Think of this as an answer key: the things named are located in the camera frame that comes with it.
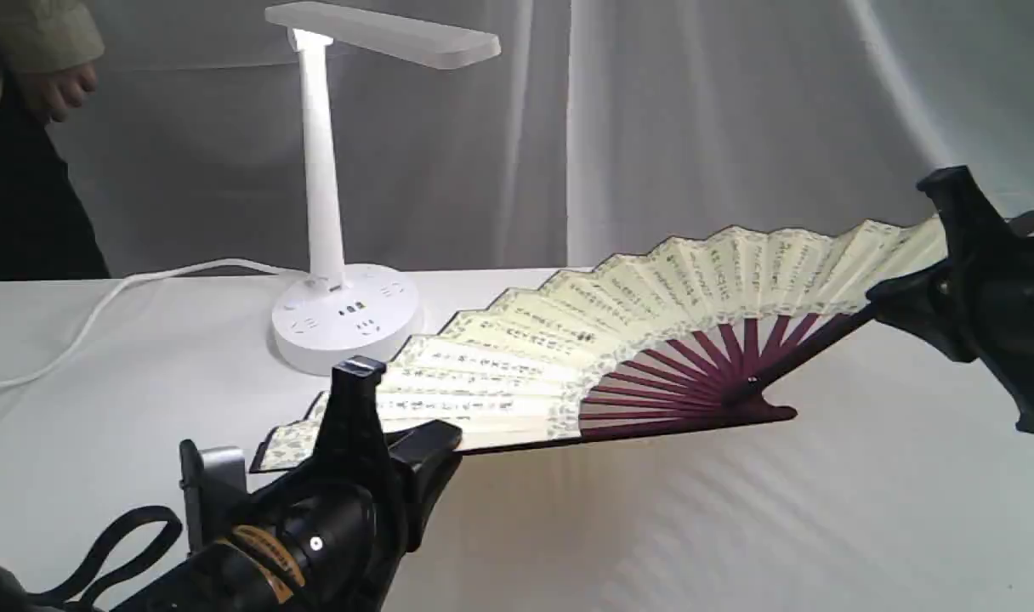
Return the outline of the bystander bare hand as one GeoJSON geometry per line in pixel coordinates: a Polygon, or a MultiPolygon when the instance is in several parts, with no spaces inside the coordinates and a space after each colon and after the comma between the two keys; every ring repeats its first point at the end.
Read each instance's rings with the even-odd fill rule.
{"type": "Polygon", "coordinates": [[[25,105],[42,125],[65,122],[98,86],[93,62],[55,72],[19,74],[16,81],[25,105]]]}

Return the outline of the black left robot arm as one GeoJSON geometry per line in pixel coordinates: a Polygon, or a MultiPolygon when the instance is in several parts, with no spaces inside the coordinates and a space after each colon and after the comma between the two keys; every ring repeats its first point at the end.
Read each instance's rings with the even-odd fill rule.
{"type": "Polygon", "coordinates": [[[385,433],[385,365],[333,368],[310,456],[213,516],[202,545],[120,611],[381,611],[459,468],[458,426],[385,433]]]}

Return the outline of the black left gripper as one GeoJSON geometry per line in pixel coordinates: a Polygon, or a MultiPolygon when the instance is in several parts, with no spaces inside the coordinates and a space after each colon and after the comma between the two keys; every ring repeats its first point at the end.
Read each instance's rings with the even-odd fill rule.
{"type": "Polygon", "coordinates": [[[433,508],[463,458],[463,431],[430,421],[382,433],[381,361],[333,368],[334,406],[314,450],[249,497],[245,522],[287,547],[303,585],[273,611],[381,611],[404,553],[423,545],[433,508]]]}

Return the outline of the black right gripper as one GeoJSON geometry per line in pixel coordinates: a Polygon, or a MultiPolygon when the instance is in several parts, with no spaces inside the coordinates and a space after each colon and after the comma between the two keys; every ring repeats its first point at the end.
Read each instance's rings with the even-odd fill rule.
{"type": "Polygon", "coordinates": [[[875,319],[953,363],[979,357],[1014,399],[1020,433],[1034,434],[1034,235],[1011,228],[968,167],[936,169],[917,187],[945,230],[948,264],[866,290],[875,319]]]}

